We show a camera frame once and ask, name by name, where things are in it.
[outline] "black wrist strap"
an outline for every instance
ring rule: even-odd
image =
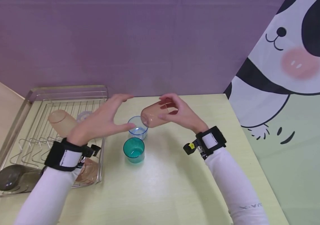
[[[207,159],[207,157],[213,154],[215,150],[221,147],[226,147],[225,144],[225,137],[217,126],[214,126],[205,132],[198,133],[196,135],[196,140],[192,143],[186,144],[184,146],[184,150],[188,155],[190,155],[199,148],[202,158]]]
[[[77,146],[64,138],[62,142],[53,143],[44,164],[55,170],[71,172],[81,168],[86,157],[96,156],[100,150],[96,145]]]

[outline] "white sleeve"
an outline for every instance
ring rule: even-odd
[[[224,147],[214,151],[205,163],[224,197],[234,225],[269,225],[249,179]]]
[[[46,168],[15,220],[15,225],[57,224],[65,199],[81,168],[64,172]]]

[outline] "drying rack tray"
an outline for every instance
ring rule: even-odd
[[[22,104],[0,151],[0,170],[11,164],[22,164],[42,169],[54,141],[61,141],[47,117],[52,111],[63,109],[74,118],[84,111],[94,112],[108,98],[103,85],[36,88],[29,92]],[[99,163],[98,175],[90,183],[75,182],[73,188],[86,187],[101,182],[105,138],[94,139],[89,145],[101,147],[92,159]],[[0,197],[18,194],[2,192]]]

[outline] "pink cheek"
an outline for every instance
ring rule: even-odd
[[[293,48],[281,58],[282,69],[292,78],[307,80],[318,74],[320,59],[309,54],[304,48]]]

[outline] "dish rack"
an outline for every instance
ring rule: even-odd
[[[94,112],[107,99],[108,89],[104,85],[40,87],[30,90],[0,150],[0,171],[11,164],[42,169],[53,142],[62,140],[47,121],[49,114],[63,109],[76,119],[83,111]],[[91,144],[101,147],[98,155],[91,158],[99,163],[97,178],[91,183],[75,182],[73,188],[101,182],[105,138],[91,140],[88,145]],[[16,194],[20,193],[0,191],[0,197]]]

